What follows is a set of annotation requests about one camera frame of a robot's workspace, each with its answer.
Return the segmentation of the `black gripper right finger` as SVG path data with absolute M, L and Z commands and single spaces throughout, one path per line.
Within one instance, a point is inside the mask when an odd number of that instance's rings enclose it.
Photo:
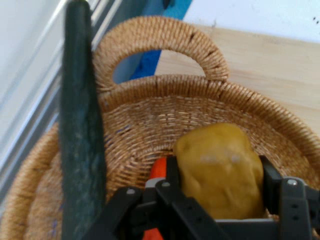
M 263 202 L 271 215 L 278 216 L 278 240 L 316 240 L 320 231 L 320 192 L 303 179 L 281 176 L 264 155 Z

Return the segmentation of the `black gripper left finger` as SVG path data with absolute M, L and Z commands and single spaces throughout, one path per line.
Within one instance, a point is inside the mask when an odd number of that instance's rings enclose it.
M 227 234 L 192 197 L 180 189 L 177 158 L 166 158 L 166 176 L 154 187 L 119 188 L 91 226 L 86 240 L 141 240 L 158 229 L 165 240 L 225 240 Z

